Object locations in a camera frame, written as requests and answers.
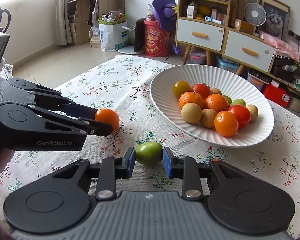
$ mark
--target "red bucket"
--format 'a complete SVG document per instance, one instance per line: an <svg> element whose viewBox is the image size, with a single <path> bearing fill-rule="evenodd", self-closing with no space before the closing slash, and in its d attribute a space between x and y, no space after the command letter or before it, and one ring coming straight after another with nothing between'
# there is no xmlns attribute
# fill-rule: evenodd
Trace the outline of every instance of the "red bucket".
<svg viewBox="0 0 300 240"><path fill-rule="evenodd" d="M169 41L171 32L160 28L158 21L145 23L145 54L151 57L166 57L169 55Z"/></svg>

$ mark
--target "purple ball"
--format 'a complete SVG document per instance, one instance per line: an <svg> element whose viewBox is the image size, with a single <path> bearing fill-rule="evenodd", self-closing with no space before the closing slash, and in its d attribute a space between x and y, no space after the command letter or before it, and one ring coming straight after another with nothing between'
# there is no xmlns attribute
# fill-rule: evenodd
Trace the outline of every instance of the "purple ball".
<svg viewBox="0 0 300 240"><path fill-rule="evenodd" d="M177 14L175 14L175 10L172 9L173 6L176 6L173 3L168 3L164 7L162 7L163 15L169 20L176 20Z"/></svg>

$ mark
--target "silver screw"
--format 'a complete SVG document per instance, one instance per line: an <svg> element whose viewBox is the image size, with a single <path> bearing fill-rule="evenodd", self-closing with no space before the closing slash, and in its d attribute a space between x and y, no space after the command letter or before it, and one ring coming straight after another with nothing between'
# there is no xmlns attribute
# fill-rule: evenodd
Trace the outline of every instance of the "silver screw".
<svg viewBox="0 0 300 240"><path fill-rule="evenodd" d="M200 197L201 192L199 190L196 189L190 189L186 191L186 196L187 197Z"/></svg>
<svg viewBox="0 0 300 240"><path fill-rule="evenodd" d="M113 192L111 190L100 190L98 192L99 198L110 198L113 196Z"/></svg>

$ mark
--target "cherry tomato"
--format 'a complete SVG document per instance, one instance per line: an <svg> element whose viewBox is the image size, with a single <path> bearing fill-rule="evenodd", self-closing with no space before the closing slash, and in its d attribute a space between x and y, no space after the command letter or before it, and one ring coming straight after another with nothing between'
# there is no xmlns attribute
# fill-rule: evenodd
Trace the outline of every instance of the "cherry tomato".
<svg viewBox="0 0 300 240"><path fill-rule="evenodd" d="M228 111L233 113L239 123L239 128L245 127L251 120L251 113L248 108L242 105L234 105L228 108Z"/></svg>
<svg viewBox="0 0 300 240"><path fill-rule="evenodd" d="M214 119L214 128L218 134L230 137L238 131L239 124L234 114L229 111L221 111Z"/></svg>
<svg viewBox="0 0 300 240"><path fill-rule="evenodd" d="M112 131L117 130L120 122L118 114L111 109L99 109L95 113L94 120L109 123L112 126Z"/></svg>
<svg viewBox="0 0 300 240"><path fill-rule="evenodd" d="M191 89L202 96L203 100L211 95L211 90L206 84L195 84Z"/></svg>
<svg viewBox="0 0 300 240"><path fill-rule="evenodd" d="M172 87L172 92L178 99L181 97L182 94L184 94L186 92L190 92L190 91L193 91L191 89L190 85L186 81L183 81L183 80L178 81Z"/></svg>

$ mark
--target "purple toy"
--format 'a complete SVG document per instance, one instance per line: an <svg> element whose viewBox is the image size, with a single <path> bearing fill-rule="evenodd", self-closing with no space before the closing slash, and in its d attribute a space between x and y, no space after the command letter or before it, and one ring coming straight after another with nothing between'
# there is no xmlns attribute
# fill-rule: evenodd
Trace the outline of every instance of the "purple toy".
<svg viewBox="0 0 300 240"><path fill-rule="evenodd" d="M154 17L160 23L160 28L167 32L176 30L177 15L173 10L176 0L153 0Z"/></svg>

